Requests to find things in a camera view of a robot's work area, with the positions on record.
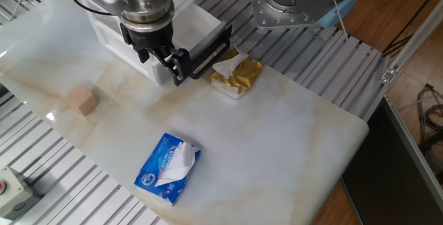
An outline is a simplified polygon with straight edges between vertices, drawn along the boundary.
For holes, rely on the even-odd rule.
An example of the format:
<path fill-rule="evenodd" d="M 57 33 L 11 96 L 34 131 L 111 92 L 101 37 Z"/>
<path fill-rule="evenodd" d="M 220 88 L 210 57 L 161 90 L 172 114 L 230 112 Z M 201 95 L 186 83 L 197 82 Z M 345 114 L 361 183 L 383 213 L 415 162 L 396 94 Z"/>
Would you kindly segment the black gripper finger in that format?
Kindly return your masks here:
<path fill-rule="evenodd" d="M 144 64 L 144 63 L 146 63 L 146 61 L 149 60 L 150 53 L 149 53 L 149 51 L 146 48 L 138 46 L 136 48 L 136 52 L 138 53 L 138 57 L 139 57 L 139 60 L 140 60 L 141 64 Z"/>
<path fill-rule="evenodd" d="M 190 54 L 184 49 L 174 46 L 162 46 L 151 50 L 158 61 L 173 76 L 174 80 L 185 80 L 190 72 Z"/>

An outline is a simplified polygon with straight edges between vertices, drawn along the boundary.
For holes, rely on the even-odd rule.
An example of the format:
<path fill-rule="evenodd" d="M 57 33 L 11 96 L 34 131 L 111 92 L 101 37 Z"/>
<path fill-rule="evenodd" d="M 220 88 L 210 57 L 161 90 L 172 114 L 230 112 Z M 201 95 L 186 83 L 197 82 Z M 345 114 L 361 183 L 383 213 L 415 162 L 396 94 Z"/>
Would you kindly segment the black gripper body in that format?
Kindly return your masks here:
<path fill-rule="evenodd" d="M 137 24 L 120 19 L 120 29 L 123 39 L 128 45 L 146 49 L 175 49 L 172 42 L 174 33 L 172 21 L 159 28 L 158 26 L 152 27 L 150 24 Z"/>

